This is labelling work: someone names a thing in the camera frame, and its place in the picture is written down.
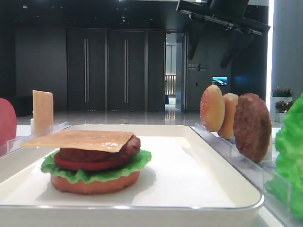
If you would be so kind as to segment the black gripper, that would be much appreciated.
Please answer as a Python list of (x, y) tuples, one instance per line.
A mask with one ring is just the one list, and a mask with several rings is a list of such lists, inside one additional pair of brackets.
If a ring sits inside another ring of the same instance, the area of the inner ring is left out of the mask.
[(233, 58), (252, 42), (254, 34), (267, 34), (270, 30), (269, 25), (244, 17), (247, 5), (247, 0), (209, 0), (203, 4), (178, 1), (176, 11), (189, 15), (191, 20), (200, 20), (190, 22), (187, 27), (188, 59), (192, 60), (195, 55), (200, 37), (205, 30), (204, 21), (233, 29), (231, 40), (220, 61), (222, 68), (226, 68)]

